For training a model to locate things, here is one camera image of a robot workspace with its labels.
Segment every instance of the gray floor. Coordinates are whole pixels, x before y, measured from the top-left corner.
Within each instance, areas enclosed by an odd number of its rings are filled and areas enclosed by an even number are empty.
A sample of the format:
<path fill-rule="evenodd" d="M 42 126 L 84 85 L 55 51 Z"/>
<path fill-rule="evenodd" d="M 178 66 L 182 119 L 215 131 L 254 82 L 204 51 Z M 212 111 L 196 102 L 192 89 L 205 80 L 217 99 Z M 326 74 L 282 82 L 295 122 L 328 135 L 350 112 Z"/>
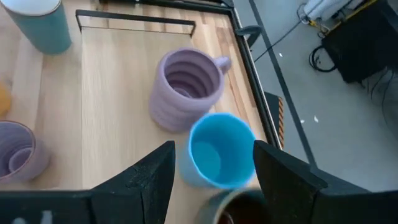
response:
<path fill-rule="evenodd" d="M 255 0 L 271 43 L 296 24 L 296 9 L 302 1 Z M 235 7 L 244 26 L 257 24 L 248 0 L 235 1 Z M 319 168 L 368 190 L 398 189 L 398 133 L 393 134 L 398 123 L 389 120 L 387 127 L 381 112 L 389 74 L 379 83 L 371 101 L 367 89 L 346 84 L 337 71 L 314 71 L 308 64 L 308 55 L 320 45 L 317 32 L 300 24 L 274 47 L 274 52 Z M 254 58 L 266 49 L 262 38 L 252 49 Z M 331 62 L 325 52 L 323 55 L 322 64 L 327 67 Z M 256 62 L 256 67 L 264 90 L 283 96 L 268 54 Z M 369 86 L 375 84 L 378 75 L 369 79 Z M 392 82 L 394 85 L 398 87 L 398 82 Z M 388 99 L 385 111 L 389 118 L 397 120 L 398 106 L 393 104 L 396 100 Z M 287 106 L 285 151 L 307 161 Z"/>

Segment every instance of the light wood surface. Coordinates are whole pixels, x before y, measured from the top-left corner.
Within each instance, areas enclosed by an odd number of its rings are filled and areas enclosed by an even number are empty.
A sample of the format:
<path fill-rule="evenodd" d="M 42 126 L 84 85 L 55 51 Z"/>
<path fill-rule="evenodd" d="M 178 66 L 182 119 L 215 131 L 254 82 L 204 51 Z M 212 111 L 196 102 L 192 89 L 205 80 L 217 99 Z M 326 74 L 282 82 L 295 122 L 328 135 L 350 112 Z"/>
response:
<path fill-rule="evenodd" d="M 12 83 L 13 94 L 28 96 L 23 98 L 29 99 L 24 105 L 31 108 L 23 113 L 12 108 L 16 112 L 7 118 L 30 125 L 52 153 L 49 167 L 38 178 L 26 184 L 2 185 L 1 190 L 88 189 L 133 165 L 166 140 L 175 140 L 180 150 L 187 134 L 161 130 L 149 118 L 147 104 L 157 62 L 169 50 L 183 46 L 232 59 L 223 96 L 211 112 L 239 116 L 258 139 L 266 140 L 227 16 L 143 5 L 98 7 L 83 0 L 63 3 L 73 44 L 61 55 L 42 55 L 31 46 L 21 50 L 28 42 L 0 9 L 0 80 Z M 86 26 L 157 32 L 83 28 L 80 33 L 76 9 L 194 20 L 197 30 L 191 39 L 158 33 L 189 33 L 187 26 L 83 17 Z M 27 51 L 38 56 L 27 61 L 23 56 Z M 249 185 L 258 186 L 257 180 Z M 216 192 L 184 184 L 176 169 L 166 223 L 192 223 L 199 207 Z"/>

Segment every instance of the blue cup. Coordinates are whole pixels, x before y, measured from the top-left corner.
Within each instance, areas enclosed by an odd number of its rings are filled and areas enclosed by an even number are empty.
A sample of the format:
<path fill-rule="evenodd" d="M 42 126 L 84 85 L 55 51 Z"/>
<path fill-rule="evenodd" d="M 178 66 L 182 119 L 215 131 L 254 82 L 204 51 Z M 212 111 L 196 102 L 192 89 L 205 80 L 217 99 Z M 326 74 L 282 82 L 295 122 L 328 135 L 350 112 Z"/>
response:
<path fill-rule="evenodd" d="M 40 52 L 45 54 L 60 54 L 66 51 L 72 44 L 61 0 L 50 1 L 49 4 L 58 3 L 52 10 L 48 12 L 39 11 L 38 14 L 35 13 L 34 9 L 40 9 L 40 7 L 32 9 L 32 12 L 30 10 L 17 11 L 22 6 L 15 5 L 11 7 L 9 6 L 10 1 L 0 1 L 4 4 L 6 11 L 22 33 Z"/>
<path fill-rule="evenodd" d="M 178 160 L 182 179 L 197 187 L 236 189 L 254 175 L 255 136 L 228 113 L 206 114 L 190 131 Z"/>

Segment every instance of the teal cup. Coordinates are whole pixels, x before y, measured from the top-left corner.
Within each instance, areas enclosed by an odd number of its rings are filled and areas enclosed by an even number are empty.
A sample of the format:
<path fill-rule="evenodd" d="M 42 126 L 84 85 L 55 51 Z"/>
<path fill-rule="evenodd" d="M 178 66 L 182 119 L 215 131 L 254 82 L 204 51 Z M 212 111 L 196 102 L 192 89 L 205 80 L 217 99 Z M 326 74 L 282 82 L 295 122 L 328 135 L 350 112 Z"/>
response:
<path fill-rule="evenodd" d="M 194 224 L 271 223 L 268 204 L 260 189 L 224 191 L 199 209 Z"/>
<path fill-rule="evenodd" d="M 36 3 L 32 0 L 0 1 L 22 33 L 40 52 L 60 54 L 72 44 L 61 0 Z"/>
<path fill-rule="evenodd" d="M 182 179 L 196 187 L 237 189 L 254 175 L 255 136 L 229 113 L 206 114 L 191 128 L 178 160 Z"/>

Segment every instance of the lavender mug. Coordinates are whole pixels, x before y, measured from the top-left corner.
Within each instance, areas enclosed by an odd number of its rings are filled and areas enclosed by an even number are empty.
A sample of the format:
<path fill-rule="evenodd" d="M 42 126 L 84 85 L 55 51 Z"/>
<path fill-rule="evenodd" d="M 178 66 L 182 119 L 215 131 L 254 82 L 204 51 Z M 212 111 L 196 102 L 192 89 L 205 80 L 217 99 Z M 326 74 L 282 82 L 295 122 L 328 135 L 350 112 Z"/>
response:
<path fill-rule="evenodd" d="M 49 157 L 28 127 L 0 121 L 0 184 L 33 179 L 47 167 Z"/>
<path fill-rule="evenodd" d="M 213 59 L 197 49 L 167 53 L 157 66 L 150 95 L 152 119 L 172 132 L 189 130 L 221 97 L 230 68 L 228 57 Z"/>

